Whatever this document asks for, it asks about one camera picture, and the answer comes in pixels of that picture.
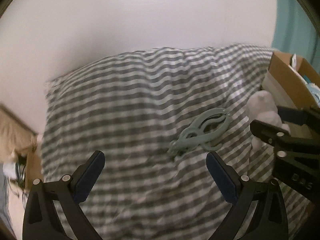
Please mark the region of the white plush toy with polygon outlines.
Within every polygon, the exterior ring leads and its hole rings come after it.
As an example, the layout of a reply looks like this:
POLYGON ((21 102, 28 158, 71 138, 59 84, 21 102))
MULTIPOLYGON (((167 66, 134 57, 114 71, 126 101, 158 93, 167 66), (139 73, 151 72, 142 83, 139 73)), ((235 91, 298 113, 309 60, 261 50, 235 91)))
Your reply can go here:
MULTIPOLYGON (((248 99, 246 103, 246 114, 249 118, 249 127, 253 120, 259 120, 282 128, 291 134, 289 125, 283 123, 281 117, 278 115, 278 109, 272 94, 266 90, 260 90, 248 99)), ((258 151, 266 143, 253 136, 251 144, 253 150, 258 151)))

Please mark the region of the green white carton box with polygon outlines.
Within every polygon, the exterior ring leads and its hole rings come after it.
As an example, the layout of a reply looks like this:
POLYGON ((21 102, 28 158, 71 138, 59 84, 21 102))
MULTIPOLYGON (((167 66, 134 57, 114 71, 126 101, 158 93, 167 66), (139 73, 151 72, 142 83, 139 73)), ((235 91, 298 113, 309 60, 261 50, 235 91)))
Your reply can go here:
POLYGON ((289 66, 295 72, 297 71, 297 55, 296 54, 292 54, 289 66))

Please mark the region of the blue white tissue pack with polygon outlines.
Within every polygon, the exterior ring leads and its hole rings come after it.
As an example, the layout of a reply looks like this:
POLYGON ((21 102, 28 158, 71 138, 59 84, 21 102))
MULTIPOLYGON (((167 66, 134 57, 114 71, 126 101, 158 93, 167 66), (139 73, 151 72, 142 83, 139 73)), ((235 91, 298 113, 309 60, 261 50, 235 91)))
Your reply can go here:
POLYGON ((308 90, 309 94, 313 97, 316 105, 319 106, 319 87, 312 82, 306 75, 301 75, 297 73, 300 80, 299 90, 304 93, 304 90, 308 90))

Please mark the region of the blue grey cloth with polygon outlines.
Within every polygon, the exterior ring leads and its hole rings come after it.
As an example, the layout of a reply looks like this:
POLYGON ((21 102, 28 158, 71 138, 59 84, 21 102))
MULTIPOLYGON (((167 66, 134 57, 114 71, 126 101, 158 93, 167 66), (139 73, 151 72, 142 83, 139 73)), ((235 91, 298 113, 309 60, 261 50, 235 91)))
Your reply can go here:
POLYGON ((3 164, 0 167, 0 209, 1 209, 1 220, 3 221, 6 228, 10 233, 15 236, 12 228, 12 222, 9 215, 9 180, 4 175, 3 164))

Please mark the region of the large open cardboard box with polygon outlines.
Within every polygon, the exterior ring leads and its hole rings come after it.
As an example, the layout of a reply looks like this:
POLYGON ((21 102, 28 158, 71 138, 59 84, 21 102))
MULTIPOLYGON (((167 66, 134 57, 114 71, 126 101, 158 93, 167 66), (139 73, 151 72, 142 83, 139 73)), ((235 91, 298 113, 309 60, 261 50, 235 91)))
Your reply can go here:
POLYGON ((272 94, 277 106, 294 109, 317 107, 319 99, 313 96, 305 83, 310 81, 319 86, 319 74, 299 55, 293 70, 292 57, 290 53, 274 51, 261 87, 272 94))

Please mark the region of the small cardboard box with clutter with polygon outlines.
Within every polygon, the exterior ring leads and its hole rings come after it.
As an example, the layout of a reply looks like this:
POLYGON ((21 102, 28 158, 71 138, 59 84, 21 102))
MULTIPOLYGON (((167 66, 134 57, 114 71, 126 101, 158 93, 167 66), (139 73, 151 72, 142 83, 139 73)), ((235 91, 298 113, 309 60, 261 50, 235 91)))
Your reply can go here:
POLYGON ((14 159, 3 164, 3 173, 10 182, 29 192, 35 179, 43 180, 41 148, 37 145, 26 154, 14 152, 14 159))

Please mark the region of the teal plastic clothes hanger clip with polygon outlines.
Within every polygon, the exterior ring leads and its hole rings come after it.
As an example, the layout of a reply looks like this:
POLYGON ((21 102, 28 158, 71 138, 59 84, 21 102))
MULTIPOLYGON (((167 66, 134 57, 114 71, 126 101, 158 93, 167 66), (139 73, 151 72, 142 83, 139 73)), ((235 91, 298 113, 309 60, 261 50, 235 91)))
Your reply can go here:
POLYGON ((168 154, 175 159, 198 146, 206 151, 216 151, 222 147, 220 139, 230 123, 231 115, 224 108, 204 111, 170 143, 168 154))

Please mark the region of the teal curtain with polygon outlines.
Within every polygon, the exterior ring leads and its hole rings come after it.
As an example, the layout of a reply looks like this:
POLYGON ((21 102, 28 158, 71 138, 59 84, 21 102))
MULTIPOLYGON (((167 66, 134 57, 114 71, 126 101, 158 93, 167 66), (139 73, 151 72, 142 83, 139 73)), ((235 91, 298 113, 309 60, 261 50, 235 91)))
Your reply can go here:
POLYGON ((319 72, 319 35, 296 0, 277 0, 272 47, 303 56, 319 72))

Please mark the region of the beige pillow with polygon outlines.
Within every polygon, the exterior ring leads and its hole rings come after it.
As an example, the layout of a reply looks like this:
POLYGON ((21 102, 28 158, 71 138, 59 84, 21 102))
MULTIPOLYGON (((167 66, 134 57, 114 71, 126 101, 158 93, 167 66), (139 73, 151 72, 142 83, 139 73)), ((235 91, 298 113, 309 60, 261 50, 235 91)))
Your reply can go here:
POLYGON ((37 134, 1 103, 1 163, 36 152, 37 134))

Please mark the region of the checked green white blanket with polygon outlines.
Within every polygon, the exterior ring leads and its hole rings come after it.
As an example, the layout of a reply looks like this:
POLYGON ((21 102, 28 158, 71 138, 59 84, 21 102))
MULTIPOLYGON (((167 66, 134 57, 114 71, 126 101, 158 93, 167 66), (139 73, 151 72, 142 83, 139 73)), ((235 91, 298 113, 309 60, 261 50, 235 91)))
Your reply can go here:
POLYGON ((203 148, 172 158, 169 145, 204 111, 225 108, 232 120, 220 157, 238 174, 269 181, 273 150, 252 149, 245 105, 272 54, 249 44, 135 51, 49 81, 45 180, 73 173, 100 150, 105 167, 81 207, 101 238, 208 239, 231 206, 203 148))

